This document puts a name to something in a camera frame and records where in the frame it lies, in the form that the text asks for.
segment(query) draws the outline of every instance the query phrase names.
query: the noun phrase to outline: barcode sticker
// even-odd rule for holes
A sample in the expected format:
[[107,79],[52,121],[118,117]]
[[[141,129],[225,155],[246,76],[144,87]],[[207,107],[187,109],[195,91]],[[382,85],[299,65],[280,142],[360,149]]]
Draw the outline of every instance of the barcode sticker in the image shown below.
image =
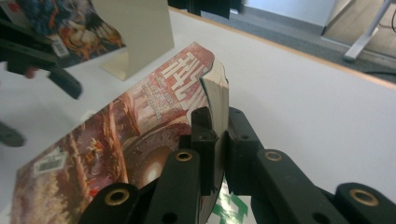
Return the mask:
[[67,155],[67,152],[62,152],[58,147],[55,148],[49,155],[35,163],[34,175],[63,169]]
[[52,40],[52,48],[58,57],[62,58],[70,54],[60,36],[51,35],[49,38]]

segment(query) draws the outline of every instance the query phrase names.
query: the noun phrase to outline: paperback book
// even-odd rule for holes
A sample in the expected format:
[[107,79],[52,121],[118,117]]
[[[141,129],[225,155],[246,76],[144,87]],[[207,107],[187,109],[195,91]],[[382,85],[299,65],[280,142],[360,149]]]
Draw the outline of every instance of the paperback book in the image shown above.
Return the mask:
[[121,36],[95,12],[90,0],[16,0],[39,34],[52,39],[61,67],[122,48]]
[[[228,89],[219,60],[192,43],[25,164],[17,173],[11,223],[78,223],[109,184],[146,186],[161,175],[179,137],[191,133],[194,109],[209,107],[221,139],[228,126]],[[234,219],[229,208],[239,214],[233,223],[246,223],[251,215],[247,202],[228,194],[226,184],[220,187],[220,149],[215,184],[221,190],[203,200],[202,223],[211,214],[209,223],[228,223],[227,218]]]

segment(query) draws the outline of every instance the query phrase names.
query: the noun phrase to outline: white tabletop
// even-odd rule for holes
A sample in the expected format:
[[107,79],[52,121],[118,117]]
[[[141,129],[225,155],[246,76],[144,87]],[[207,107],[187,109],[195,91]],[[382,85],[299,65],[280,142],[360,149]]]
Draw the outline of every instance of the white tabletop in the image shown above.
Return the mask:
[[17,169],[193,41],[223,62],[230,105],[245,112],[266,148],[288,153],[330,192],[359,182],[396,202],[396,85],[170,12],[176,46],[128,80],[98,67],[119,51],[67,69],[83,85],[78,101],[45,72],[28,80],[0,64],[0,120],[27,138],[24,147],[0,145],[0,211],[10,204]]

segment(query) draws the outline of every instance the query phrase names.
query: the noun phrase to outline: gray floor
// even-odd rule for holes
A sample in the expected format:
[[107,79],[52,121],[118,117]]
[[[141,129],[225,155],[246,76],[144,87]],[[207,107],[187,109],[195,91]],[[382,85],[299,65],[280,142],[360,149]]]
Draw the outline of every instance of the gray floor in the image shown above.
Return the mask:
[[323,38],[323,28],[316,25],[250,7],[242,13],[232,13],[229,20],[205,12],[202,17],[363,73],[375,72],[373,76],[396,83],[395,75],[383,74],[396,72],[394,58],[365,50],[356,62],[347,63],[343,56],[349,45]]

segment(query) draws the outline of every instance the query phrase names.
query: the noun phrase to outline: book cover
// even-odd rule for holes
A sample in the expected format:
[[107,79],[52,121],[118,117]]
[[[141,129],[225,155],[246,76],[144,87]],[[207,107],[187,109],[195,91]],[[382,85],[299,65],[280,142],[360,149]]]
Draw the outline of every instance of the book cover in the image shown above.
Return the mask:
[[12,23],[19,25],[20,27],[31,29],[29,20],[27,20],[23,10],[20,5],[16,2],[16,0],[6,0],[0,1],[0,11],[3,10],[6,17],[5,20],[8,19]]
[[60,139],[17,174],[11,223],[77,223],[115,182],[142,188],[160,176],[191,112],[207,106],[199,76],[214,55],[189,45]]
[[123,47],[90,0],[17,0],[33,29],[53,40],[59,65],[68,67]]

